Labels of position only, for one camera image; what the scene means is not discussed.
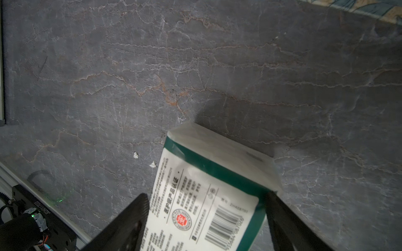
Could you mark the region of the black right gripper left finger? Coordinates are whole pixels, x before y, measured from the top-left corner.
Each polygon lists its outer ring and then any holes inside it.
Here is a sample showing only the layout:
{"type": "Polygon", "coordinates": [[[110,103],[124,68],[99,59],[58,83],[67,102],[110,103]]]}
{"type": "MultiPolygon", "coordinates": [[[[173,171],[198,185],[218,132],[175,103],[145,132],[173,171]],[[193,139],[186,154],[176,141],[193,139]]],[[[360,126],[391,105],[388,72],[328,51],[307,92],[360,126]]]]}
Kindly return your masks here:
{"type": "Polygon", "coordinates": [[[83,251],[139,251],[149,214],[147,194],[140,194],[83,251]]]}

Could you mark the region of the green white tissue pack front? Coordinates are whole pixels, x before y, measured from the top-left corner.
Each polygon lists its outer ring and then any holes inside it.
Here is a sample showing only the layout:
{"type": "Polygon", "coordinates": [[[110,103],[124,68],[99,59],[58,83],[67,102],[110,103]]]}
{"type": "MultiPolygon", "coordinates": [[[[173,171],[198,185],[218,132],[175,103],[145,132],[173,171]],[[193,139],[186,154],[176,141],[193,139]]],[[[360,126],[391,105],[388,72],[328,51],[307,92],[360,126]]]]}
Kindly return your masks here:
{"type": "Polygon", "coordinates": [[[168,131],[143,251],[248,251],[282,193],[271,157],[193,122],[168,131]]]}

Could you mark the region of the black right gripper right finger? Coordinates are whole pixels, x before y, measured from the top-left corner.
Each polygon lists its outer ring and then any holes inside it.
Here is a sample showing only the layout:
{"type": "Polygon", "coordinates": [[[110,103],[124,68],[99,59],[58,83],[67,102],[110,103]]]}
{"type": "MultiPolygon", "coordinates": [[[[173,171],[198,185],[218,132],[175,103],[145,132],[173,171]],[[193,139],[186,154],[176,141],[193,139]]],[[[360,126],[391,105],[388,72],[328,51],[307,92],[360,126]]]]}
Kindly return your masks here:
{"type": "Polygon", "coordinates": [[[333,251],[275,193],[268,192],[265,211],[275,251],[333,251]]]}

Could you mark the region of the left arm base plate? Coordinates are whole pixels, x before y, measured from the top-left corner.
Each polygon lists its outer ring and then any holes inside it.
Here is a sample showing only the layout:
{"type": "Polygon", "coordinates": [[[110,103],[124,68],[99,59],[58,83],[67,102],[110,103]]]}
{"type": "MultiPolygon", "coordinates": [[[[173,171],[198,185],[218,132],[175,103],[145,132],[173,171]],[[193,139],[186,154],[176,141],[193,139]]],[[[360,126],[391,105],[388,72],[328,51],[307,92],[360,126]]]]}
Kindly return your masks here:
{"type": "Polygon", "coordinates": [[[12,207],[17,216],[22,215],[28,209],[35,208],[33,215],[40,213],[46,221],[46,229],[43,231],[42,240],[45,242],[40,247],[46,251],[75,251],[77,235],[51,210],[40,202],[32,193],[22,185],[12,187],[12,197],[15,200],[12,207]]]}

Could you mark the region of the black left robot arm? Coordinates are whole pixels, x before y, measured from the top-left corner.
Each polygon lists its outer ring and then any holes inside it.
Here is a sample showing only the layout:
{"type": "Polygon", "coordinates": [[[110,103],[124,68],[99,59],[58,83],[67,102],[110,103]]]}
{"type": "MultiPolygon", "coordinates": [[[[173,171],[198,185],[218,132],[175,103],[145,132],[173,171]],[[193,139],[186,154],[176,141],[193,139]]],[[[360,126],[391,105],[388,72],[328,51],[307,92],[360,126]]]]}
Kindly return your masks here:
{"type": "Polygon", "coordinates": [[[11,197],[1,193],[1,213],[4,211],[10,220],[1,219],[2,251],[27,251],[47,239],[51,212],[23,186],[14,186],[11,197]]]}

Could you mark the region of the cream canvas tote bag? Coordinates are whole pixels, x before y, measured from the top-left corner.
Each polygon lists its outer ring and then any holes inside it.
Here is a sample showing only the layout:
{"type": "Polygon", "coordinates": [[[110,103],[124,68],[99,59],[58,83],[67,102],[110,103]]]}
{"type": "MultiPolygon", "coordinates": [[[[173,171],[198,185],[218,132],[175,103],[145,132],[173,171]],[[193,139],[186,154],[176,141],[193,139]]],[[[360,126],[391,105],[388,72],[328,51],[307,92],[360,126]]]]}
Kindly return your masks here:
{"type": "Polygon", "coordinates": [[[397,0],[303,0],[313,5],[332,7],[350,13],[402,25],[402,1],[397,0]]]}

